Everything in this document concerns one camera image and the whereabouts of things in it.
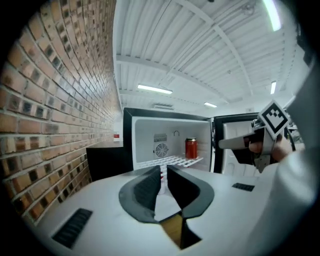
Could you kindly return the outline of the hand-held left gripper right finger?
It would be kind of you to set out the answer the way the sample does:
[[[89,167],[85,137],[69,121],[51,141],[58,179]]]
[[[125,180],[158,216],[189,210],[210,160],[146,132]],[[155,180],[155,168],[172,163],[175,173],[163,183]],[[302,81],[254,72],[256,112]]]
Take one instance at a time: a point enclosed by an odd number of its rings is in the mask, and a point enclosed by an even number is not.
[[[182,218],[201,216],[215,197],[213,187],[175,165],[168,165],[166,173],[168,189],[181,209]]]

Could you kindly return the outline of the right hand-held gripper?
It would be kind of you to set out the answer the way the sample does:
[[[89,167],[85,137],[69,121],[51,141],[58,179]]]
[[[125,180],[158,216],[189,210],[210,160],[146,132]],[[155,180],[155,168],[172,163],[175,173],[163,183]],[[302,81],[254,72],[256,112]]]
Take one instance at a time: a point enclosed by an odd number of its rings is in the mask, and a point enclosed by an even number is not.
[[[239,164],[254,165],[262,173],[266,166],[276,162],[272,152],[277,137],[284,132],[288,124],[289,118],[286,112],[272,100],[251,122],[253,135],[222,139],[218,142],[218,146],[220,149],[232,150]],[[257,153],[246,149],[249,144],[258,143],[261,143],[261,147]]]

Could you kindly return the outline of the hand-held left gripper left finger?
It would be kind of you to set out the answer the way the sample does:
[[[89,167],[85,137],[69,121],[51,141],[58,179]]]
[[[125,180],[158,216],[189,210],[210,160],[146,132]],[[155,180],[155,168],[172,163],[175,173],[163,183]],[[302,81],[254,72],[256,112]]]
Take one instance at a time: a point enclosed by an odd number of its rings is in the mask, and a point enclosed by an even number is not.
[[[132,177],[119,190],[118,198],[122,208],[135,220],[146,224],[158,224],[155,208],[161,189],[161,167],[145,167],[125,173]]]

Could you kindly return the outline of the person's right hand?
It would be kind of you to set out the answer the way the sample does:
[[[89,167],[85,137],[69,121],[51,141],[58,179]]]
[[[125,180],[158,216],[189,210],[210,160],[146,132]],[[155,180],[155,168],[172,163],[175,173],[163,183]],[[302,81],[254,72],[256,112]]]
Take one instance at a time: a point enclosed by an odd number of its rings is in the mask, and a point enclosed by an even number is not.
[[[263,150],[263,142],[262,141],[250,142],[248,148],[251,152],[255,154],[260,154]]]

